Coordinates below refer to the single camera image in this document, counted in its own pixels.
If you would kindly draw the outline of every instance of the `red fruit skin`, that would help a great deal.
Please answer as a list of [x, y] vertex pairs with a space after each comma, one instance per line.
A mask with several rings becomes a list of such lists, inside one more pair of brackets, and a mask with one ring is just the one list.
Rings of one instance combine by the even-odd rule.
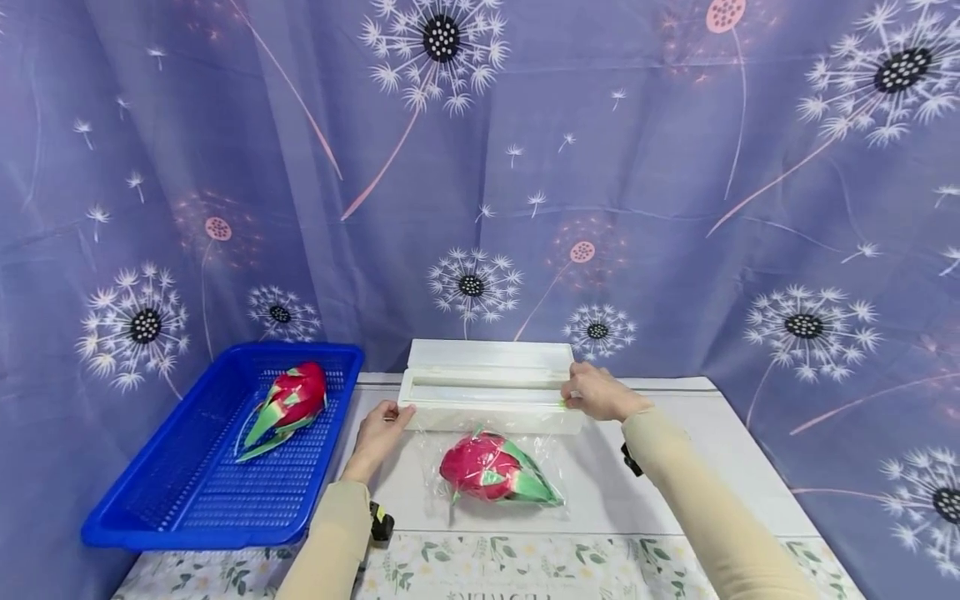
[[[326, 373], [317, 363], [303, 363], [297, 367], [300, 375], [282, 374], [274, 381], [280, 391], [269, 401], [276, 402], [284, 410], [283, 417], [274, 427], [284, 427], [310, 416], [317, 416], [326, 407]], [[282, 401], [297, 394], [300, 401], [285, 406]]]
[[[448, 481], [456, 492], [465, 493], [481, 500], [502, 500], [514, 490], [514, 475], [520, 471], [520, 463], [501, 449], [503, 438], [482, 431], [476, 436], [463, 438], [444, 455], [440, 463], [440, 476]], [[481, 484], [484, 471], [493, 471], [505, 479], [497, 484]]]

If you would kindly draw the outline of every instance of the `patterned table edge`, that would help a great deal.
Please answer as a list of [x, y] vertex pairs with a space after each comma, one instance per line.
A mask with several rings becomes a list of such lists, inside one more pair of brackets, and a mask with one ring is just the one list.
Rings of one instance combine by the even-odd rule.
[[[822, 598], [863, 600], [823, 540], [780, 542]], [[144, 553], [112, 600], [274, 598], [295, 554], [296, 548]], [[584, 590], [602, 600], [717, 598], [682, 536], [413, 532], [396, 532], [389, 548], [371, 549], [353, 597], [556, 600], [583, 597]]]

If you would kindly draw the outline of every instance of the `dispenser lid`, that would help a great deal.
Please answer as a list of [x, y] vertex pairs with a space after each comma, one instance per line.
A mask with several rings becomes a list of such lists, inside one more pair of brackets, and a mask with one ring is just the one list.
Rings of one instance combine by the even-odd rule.
[[410, 346], [407, 367], [472, 372], [517, 369], [566, 375], [572, 362], [570, 344], [418, 339]]

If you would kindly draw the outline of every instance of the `right hand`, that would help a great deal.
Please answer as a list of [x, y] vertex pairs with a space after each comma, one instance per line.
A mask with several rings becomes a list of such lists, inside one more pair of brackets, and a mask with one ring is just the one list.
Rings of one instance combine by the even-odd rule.
[[570, 380], [560, 393], [567, 408], [581, 410], [595, 420], [622, 422], [654, 405], [614, 379], [606, 369], [597, 369], [590, 363], [570, 365]]

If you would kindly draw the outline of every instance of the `arm sleeve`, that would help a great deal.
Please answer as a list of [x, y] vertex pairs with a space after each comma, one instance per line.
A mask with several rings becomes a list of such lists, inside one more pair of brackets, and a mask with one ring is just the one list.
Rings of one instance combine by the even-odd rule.
[[629, 417], [630, 454], [666, 500], [721, 600], [812, 600], [780, 543], [656, 408]]
[[348, 600], [371, 525], [367, 486], [354, 481], [327, 486], [276, 600]]

